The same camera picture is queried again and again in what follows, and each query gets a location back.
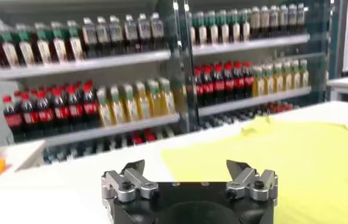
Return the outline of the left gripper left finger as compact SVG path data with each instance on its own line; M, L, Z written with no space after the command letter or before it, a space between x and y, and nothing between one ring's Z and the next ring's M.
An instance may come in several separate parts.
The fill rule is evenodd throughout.
M120 173L105 171L101 176L102 204L105 208L117 199L120 203L132 203L137 198L154 200L159 195L159 184L143 176L145 160L127 163Z

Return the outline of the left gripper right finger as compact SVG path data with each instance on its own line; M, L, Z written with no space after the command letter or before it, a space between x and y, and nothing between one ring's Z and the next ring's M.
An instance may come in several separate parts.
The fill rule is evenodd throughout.
M227 160L226 165L232 181L226 183L229 200L249 197L256 202L271 201L277 205L279 177L273 170L265 169L261 174L249 164Z

